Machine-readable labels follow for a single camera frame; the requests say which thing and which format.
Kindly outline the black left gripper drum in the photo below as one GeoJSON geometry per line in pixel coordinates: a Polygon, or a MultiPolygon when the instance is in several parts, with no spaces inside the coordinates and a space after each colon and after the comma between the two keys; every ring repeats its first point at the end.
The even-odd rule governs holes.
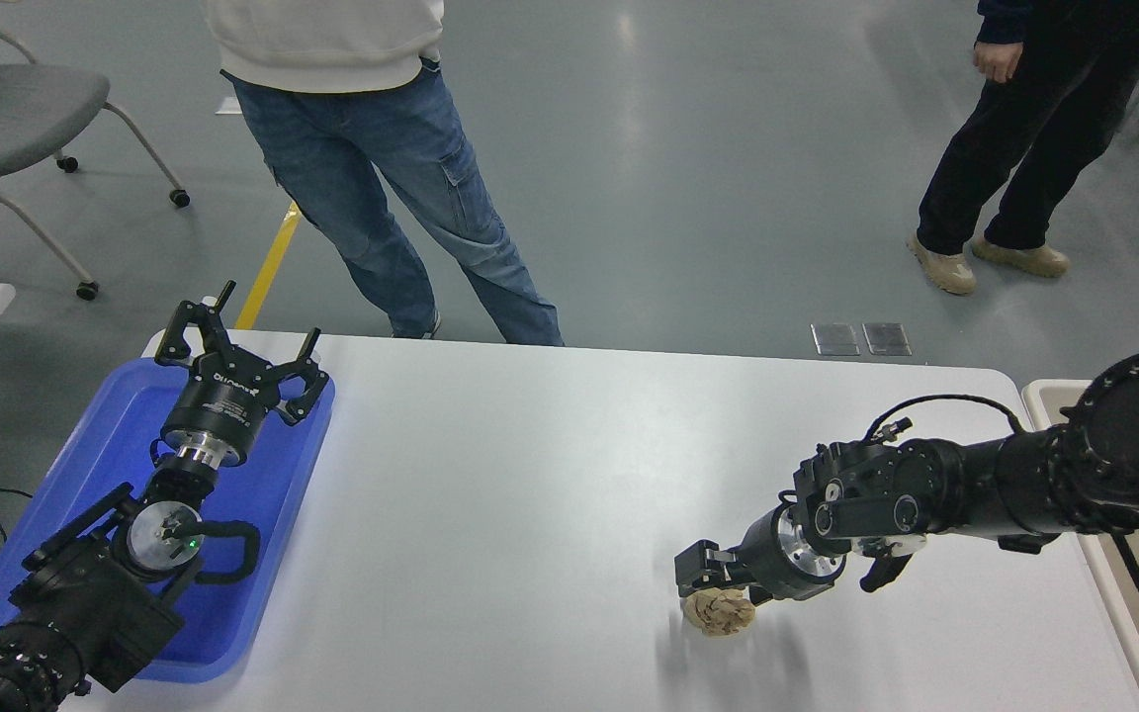
{"type": "Polygon", "coordinates": [[[265,377],[265,362],[199,357],[189,380],[161,427],[161,437],[180,451],[208,447],[221,453],[222,466],[240,466],[259,437],[268,411],[279,404],[280,391],[265,377]]]}

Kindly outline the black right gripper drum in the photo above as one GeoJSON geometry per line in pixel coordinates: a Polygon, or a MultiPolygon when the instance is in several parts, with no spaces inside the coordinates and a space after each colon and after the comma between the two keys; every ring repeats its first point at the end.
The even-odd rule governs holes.
{"type": "Polygon", "coordinates": [[[796,506],[782,505],[749,524],[740,543],[740,564],[753,586],[773,600],[803,601],[831,589],[845,559],[817,551],[796,519],[796,506]]]}

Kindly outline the person's hand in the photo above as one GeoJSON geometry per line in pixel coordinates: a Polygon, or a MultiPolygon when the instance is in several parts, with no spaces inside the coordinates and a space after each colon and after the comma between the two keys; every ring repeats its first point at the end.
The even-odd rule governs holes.
{"type": "Polygon", "coordinates": [[[975,41],[972,46],[972,66],[994,84],[1008,84],[1016,76],[1024,54],[1024,42],[990,44],[975,41]]]}

